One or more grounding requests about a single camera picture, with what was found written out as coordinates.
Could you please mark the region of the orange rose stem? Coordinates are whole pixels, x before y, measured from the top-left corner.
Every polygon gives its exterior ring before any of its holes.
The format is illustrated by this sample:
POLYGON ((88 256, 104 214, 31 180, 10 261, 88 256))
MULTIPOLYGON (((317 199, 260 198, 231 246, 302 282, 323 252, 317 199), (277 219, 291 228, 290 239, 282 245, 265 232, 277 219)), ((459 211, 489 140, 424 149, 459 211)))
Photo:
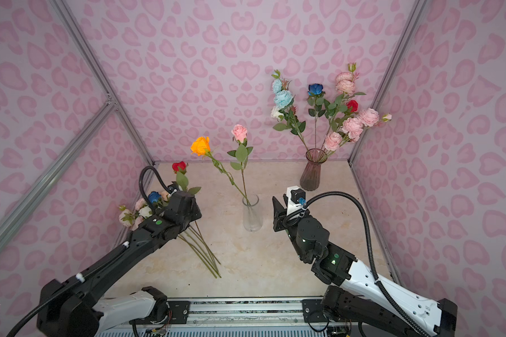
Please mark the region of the orange rose stem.
POLYGON ((218 161, 213 154, 211 153, 211 147, 209 144, 209 137, 199 137, 197 138, 191 145, 191 152, 193 154, 196 154, 198 157, 207 157, 212 161, 212 164, 214 167, 218 170, 219 173, 225 175, 230 184, 237 189, 237 191, 241 194, 243 199, 245 199, 246 205, 250 206, 250 201, 247 197, 247 193, 243 192, 239 186, 236 184, 235 179, 233 178, 232 174, 229 173, 224 165, 218 161))

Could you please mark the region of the red rose stem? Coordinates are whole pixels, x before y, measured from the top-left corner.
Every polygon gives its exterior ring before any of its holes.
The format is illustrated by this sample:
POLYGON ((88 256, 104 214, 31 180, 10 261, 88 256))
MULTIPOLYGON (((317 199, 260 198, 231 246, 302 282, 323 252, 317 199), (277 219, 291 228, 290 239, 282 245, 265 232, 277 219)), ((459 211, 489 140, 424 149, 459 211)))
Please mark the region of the red rose stem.
POLYGON ((355 100, 351 100, 347 102, 347 112, 352 114, 358 111, 359 104, 355 100))

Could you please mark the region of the light blue flower spray stem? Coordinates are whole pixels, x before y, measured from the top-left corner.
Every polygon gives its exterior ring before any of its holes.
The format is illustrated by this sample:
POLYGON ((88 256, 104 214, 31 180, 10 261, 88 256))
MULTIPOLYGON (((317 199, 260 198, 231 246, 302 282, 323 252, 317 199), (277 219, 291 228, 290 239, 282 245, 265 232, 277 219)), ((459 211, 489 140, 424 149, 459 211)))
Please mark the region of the light blue flower spray stem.
POLYGON ((292 81, 284 78, 279 70, 274 70, 271 76, 274 79, 271 85, 274 94, 274 106, 278 106, 284 114, 284 119, 281 122, 277 121, 273 129, 279 132, 289 131, 299 138, 306 150, 309 150, 303 136, 306 122, 299 120, 295 106, 295 96, 290 91, 292 81))

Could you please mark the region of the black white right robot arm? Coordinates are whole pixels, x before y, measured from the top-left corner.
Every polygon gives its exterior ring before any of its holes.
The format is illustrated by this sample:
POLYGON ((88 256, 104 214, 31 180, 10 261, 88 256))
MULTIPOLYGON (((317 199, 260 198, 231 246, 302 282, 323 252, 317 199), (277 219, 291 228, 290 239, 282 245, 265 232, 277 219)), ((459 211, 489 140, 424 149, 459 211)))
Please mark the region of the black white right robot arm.
POLYGON ((352 320, 394 336, 454 336, 458 306, 420 296, 377 271, 371 230, 364 207, 354 196, 324 192, 311 199, 297 186, 279 201, 272 199, 274 231, 286 232, 300 261, 328 286, 321 312, 334 322, 352 320), (326 197, 343 197, 358 209, 365 230, 368 263, 330 241, 330 233, 311 215, 309 207, 326 197))

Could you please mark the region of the clear glass vase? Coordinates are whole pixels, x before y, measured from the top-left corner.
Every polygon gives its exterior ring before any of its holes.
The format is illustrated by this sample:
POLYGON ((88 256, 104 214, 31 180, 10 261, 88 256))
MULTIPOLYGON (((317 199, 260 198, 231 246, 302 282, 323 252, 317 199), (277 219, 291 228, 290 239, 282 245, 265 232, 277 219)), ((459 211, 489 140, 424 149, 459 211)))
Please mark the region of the clear glass vase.
POLYGON ((258 195, 243 198, 243 226, 251 233, 259 231, 263 226, 262 207, 258 195))

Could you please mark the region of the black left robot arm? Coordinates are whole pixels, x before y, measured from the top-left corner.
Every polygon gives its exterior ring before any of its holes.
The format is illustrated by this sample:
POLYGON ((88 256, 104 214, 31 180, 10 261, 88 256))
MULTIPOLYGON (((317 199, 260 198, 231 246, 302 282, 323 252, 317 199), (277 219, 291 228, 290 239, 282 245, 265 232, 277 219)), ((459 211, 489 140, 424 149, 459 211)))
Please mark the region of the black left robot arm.
POLYGON ((143 186, 147 171, 156 173, 157 169, 147 166, 139 176, 140 193, 152 215, 124 243, 94 265, 64 282, 57 279, 48 282, 41 290, 39 305, 9 331, 10 336, 16 336, 31 319, 36 320, 38 330, 45 336, 95 336, 103 312, 94 307, 105 292, 145 257, 176 239, 201 218, 195 193, 180 190, 177 182, 163 187, 170 199, 167 206, 157 209, 143 186))

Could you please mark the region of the purple ribbed glass vase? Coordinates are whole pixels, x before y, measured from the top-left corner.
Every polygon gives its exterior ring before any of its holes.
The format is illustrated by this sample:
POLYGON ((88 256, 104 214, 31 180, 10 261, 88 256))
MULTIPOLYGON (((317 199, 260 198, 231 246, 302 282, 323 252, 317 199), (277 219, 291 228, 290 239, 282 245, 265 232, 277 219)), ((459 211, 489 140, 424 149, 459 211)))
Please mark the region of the purple ribbed glass vase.
POLYGON ((310 149, 306 152, 307 164, 299 184, 303 190, 315 191, 320 185, 322 164, 327 161, 327 153, 323 149, 310 149))

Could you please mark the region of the pink rose spray stem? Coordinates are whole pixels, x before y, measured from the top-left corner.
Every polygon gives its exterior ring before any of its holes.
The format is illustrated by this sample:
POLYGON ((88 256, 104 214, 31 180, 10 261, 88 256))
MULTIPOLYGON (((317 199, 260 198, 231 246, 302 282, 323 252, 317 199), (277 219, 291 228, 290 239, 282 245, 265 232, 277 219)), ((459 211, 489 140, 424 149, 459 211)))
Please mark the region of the pink rose spray stem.
POLYGON ((329 122, 330 131, 340 130, 343 122, 358 114, 347 112, 347 102, 355 100, 357 95, 365 95, 356 88, 356 81, 359 74, 356 63, 348 63, 347 70, 337 75, 335 79, 336 97, 333 102, 326 103, 326 118, 329 122))

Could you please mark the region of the pink orange mixed flower stem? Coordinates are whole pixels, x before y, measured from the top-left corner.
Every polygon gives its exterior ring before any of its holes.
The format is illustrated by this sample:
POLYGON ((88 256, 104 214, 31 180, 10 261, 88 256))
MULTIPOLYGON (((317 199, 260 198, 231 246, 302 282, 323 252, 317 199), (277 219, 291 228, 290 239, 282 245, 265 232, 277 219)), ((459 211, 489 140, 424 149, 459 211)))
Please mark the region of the pink orange mixed flower stem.
POLYGON ((380 115, 378 111, 372 108, 368 108, 362 110, 354 117, 346 119, 343 122, 340 130, 348 138, 349 141, 357 142, 366 129, 370 129, 379 124, 390 122, 391 120, 391 114, 380 115))

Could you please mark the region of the white rose stem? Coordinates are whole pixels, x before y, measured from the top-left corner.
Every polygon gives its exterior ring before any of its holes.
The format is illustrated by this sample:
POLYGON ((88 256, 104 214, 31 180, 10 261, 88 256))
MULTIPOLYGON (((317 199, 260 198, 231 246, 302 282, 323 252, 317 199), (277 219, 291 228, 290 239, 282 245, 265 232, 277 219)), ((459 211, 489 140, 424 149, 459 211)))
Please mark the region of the white rose stem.
POLYGON ((274 106, 271 110, 271 117, 278 122, 281 122, 284 119, 284 114, 278 106, 274 106))

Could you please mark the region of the single pink rose stem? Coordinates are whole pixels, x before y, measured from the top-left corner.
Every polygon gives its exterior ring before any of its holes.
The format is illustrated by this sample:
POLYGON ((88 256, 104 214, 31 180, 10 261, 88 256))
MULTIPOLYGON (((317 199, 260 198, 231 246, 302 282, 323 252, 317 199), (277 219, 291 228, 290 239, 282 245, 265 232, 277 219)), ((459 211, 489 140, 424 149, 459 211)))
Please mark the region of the single pink rose stem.
POLYGON ((231 131, 233 136, 233 140, 237 143, 238 147, 236 150, 230 151, 229 155, 236 159, 236 162, 232 162, 231 166, 236 170, 240 171, 242 184, 243 184, 243 197, 245 198, 245 203, 247 206, 251 206, 250 198, 247 193, 246 182, 245 182, 245 169, 247 166, 247 161, 249 158, 250 150, 247 147, 247 128, 241 124, 236 124, 231 131))

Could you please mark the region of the pale pink white flower bunch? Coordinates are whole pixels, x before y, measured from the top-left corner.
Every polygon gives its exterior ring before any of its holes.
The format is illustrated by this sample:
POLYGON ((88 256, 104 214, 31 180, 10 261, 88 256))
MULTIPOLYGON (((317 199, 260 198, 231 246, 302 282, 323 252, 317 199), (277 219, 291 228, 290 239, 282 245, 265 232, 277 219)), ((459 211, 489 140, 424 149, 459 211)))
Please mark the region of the pale pink white flower bunch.
POLYGON ((119 210, 119 222, 131 231, 137 230, 144 220, 153 215, 151 208, 143 198, 135 203, 133 210, 127 209, 124 205, 121 205, 119 210))

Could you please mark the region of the blue rose stem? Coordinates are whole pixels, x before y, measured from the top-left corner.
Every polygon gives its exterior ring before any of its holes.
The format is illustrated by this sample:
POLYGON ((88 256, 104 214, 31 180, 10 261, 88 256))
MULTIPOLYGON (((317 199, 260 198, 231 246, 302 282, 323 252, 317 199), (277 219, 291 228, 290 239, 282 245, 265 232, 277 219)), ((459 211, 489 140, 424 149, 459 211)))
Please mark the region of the blue rose stem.
POLYGON ((314 135, 314 147, 318 148, 318 132, 317 123, 320 116, 320 112, 323 109, 323 97, 325 95, 324 87, 322 84, 309 84, 308 86, 308 98, 307 102, 311 106, 309 115, 314 118, 313 123, 313 135, 314 135))

